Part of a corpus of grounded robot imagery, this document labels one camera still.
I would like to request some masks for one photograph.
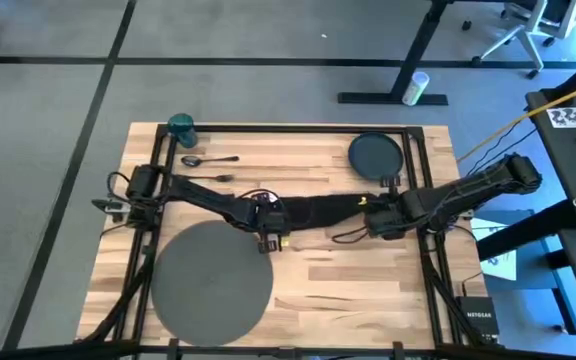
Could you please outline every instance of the chair wheel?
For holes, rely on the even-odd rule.
[[[542,42],[541,45],[543,45],[544,47],[550,47],[554,43],[555,43],[555,38],[551,36],[548,39],[544,40],[544,42]]]
[[[479,65],[481,65],[481,57],[475,56],[474,58],[472,58],[470,60],[470,65],[472,67],[479,67]]]
[[[539,70],[532,70],[531,72],[526,74],[526,78],[532,80],[535,78],[535,76],[537,76],[537,74],[539,74]]]

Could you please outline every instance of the round black mat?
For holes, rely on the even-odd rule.
[[[348,160],[361,177],[377,181],[383,176],[397,176],[404,164],[399,145],[376,132],[357,136],[348,148]]]
[[[217,346],[252,329],[272,290],[272,264],[255,235],[223,221],[179,233],[155,264],[151,293],[161,323],[192,345]]]

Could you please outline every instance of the butcher block tabletop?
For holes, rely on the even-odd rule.
[[[130,175],[135,166],[150,161],[158,125],[131,125],[120,172]],[[459,173],[448,127],[422,128],[434,186],[457,179]],[[324,132],[198,132],[199,143],[195,148],[178,146],[173,173],[234,174],[236,179],[231,183],[195,182],[217,192],[235,195],[256,188],[270,189],[280,196],[387,191],[363,180],[350,168],[348,146],[356,136]],[[402,145],[400,135],[391,137]],[[207,162],[189,168],[180,161],[188,154],[206,158],[238,155],[240,161]],[[422,187],[423,175],[414,141],[412,155],[418,186]],[[405,169],[406,166],[401,172],[400,192],[408,189]],[[125,186],[123,181],[117,181],[116,192],[123,193]],[[168,203],[158,253],[185,228],[217,219],[221,218],[188,203]],[[110,217],[106,220],[106,228],[115,225]],[[407,349],[434,349],[415,231],[394,241],[365,238],[350,245],[331,241],[333,235],[362,225],[362,217],[357,216],[330,228],[291,233],[289,245],[282,252],[270,254],[274,282],[261,320],[246,335],[224,345],[387,349],[392,348],[393,341],[400,341]],[[469,222],[460,221],[459,225],[470,228]],[[119,298],[133,232],[133,229],[121,228],[101,238],[78,338],[90,334]],[[481,272],[476,244],[466,231],[455,229],[446,234],[445,246],[453,291],[460,295],[461,281]],[[469,280],[466,287],[469,296],[486,296],[482,275]],[[132,334],[137,295],[128,312],[126,338]],[[443,338],[449,342],[447,310],[441,297],[437,296],[437,299]],[[157,318],[149,297],[141,343],[167,345],[174,337]]]

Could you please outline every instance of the spoon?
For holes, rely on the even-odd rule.
[[[200,159],[193,155],[186,155],[181,158],[182,164],[190,167],[197,167],[201,165],[201,163],[205,161],[239,161],[239,156],[229,156],[226,158],[219,158],[219,159]]]
[[[186,176],[184,178],[192,180],[192,179],[208,179],[208,180],[215,180],[217,182],[230,182],[235,180],[235,175],[217,175],[217,176]]]

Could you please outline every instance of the black plate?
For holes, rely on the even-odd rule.
[[[383,176],[397,176],[404,164],[399,145],[377,132],[357,136],[348,148],[348,160],[361,177],[375,181]]]

